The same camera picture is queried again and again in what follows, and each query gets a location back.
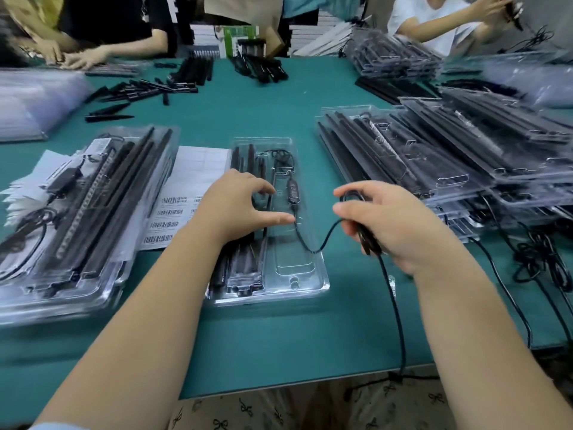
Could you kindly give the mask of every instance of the barcode label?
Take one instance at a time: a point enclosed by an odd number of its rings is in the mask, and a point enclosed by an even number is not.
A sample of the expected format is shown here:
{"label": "barcode label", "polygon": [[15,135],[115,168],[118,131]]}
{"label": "barcode label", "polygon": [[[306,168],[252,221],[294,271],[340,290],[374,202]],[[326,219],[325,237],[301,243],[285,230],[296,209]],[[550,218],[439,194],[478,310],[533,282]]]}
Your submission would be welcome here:
{"label": "barcode label", "polygon": [[107,145],[110,144],[111,138],[94,139],[93,142],[85,150],[85,155],[101,155],[105,152]]}
{"label": "barcode label", "polygon": [[177,228],[179,222],[153,222],[151,229]]}
{"label": "barcode label", "polygon": [[182,214],[183,210],[161,210],[157,211],[158,216],[175,216],[177,214]]}
{"label": "barcode label", "polygon": [[172,198],[163,198],[162,203],[181,203],[187,202],[187,196],[177,196]]}
{"label": "barcode label", "polygon": [[166,241],[171,241],[172,238],[173,238],[173,234],[154,235],[154,236],[150,236],[150,237],[145,237],[143,240],[143,244],[165,243]]}

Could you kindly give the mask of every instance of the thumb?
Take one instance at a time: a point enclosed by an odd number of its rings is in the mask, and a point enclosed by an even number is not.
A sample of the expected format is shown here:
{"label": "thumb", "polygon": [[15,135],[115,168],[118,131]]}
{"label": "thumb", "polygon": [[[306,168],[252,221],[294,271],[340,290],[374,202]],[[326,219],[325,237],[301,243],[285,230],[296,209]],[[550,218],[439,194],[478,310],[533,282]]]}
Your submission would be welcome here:
{"label": "thumb", "polygon": [[332,210],[337,216],[346,220],[353,220],[364,225],[369,224],[369,219],[375,216],[376,206],[370,202],[347,201],[335,203]]}
{"label": "thumb", "polygon": [[260,228],[295,223],[295,217],[292,214],[275,211],[257,211],[257,219]]}

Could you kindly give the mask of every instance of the white v-neck shirt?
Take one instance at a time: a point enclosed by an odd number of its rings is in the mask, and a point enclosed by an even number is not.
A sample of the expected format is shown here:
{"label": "white v-neck shirt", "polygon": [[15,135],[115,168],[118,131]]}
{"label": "white v-neck shirt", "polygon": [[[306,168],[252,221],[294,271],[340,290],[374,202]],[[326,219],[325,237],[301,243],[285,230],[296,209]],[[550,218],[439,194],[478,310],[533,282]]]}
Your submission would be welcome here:
{"label": "white v-neck shirt", "polygon": [[[420,24],[433,19],[442,18],[451,13],[457,12],[469,6],[464,0],[446,0],[443,6],[435,10],[428,4],[427,0],[396,0],[392,16],[388,21],[388,33],[396,34],[398,28],[407,19],[416,17]],[[424,45],[432,48],[444,56],[448,56],[456,45],[463,41],[479,25],[479,22],[464,24],[454,30],[438,36],[431,41],[425,42]]]}

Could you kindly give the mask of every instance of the barcode sticker sheet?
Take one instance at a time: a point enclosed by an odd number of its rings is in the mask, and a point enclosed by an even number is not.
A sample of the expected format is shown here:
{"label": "barcode sticker sheet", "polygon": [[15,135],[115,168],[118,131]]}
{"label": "barcode sticker sheet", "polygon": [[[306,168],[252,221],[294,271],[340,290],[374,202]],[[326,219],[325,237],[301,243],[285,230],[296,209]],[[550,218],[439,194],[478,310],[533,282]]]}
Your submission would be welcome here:
{"label": "barcode sticker sheet", "polygon": [[230,155],[228,149],[179,147],[139,250],[167,247],[175,233],[193,217],[207,189],[229,169]]}

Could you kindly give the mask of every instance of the green table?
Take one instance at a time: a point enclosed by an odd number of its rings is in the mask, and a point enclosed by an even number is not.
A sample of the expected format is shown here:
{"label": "green table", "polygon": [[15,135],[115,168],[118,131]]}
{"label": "green table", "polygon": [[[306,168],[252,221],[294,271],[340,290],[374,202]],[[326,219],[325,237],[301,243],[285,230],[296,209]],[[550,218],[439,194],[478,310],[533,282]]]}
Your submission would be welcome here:
{"label": "green table", "polygon": [[[351,64],[333,57],[287,59],[290,79],[262,86],[233,72],[228,61],[215,64],[213,81],[199,94],[161,97],[134,103],[136,115],[125,125],[177,125],[180,144],[228,147],[233,137],[292,137],[304,172],[304,186],[317,240],[335,221],[332,190],[340,185],[333,165],[316,137],[315,116],[321,107],[388,104],[354,85]],[[146,77],[164,78],[168,70],[150,70]],[[94,79],[97,86],[118,79]],[[2,144],[0,187],[28,173],[46,149],[72,153],[105,124],[86,124],[81,116],[102,107],[90,104],[74,115],[46,143]],[[494,254],[504,279],[534,331],[534,345],[564,342],[564,334],[548,303],[534,284],[511,284],[515,265],[497,236],[483,239]],[[566,261],[571,250],[563,243]],[[488,273],[489,264],[475,245],[470,250]],[[158,258],[158,252],[138,255],[126,295]],[[315,299],[233,308],[205,308],[182,398],[260,388],[263,386],[390,370],[399,366],[398,334],[390,298],[377,262],[362,256],[357,245],[335,231],[324,251],[331,290]],[[432,362],[420,319],[413,283],[391,265],[404,324],[408,365]],[[558,304],[569,320],[562,302]],[[511,310],[520,332],[525,329]],[[0,426],[31,422],[106,319],[75,320],[0,331]]]}

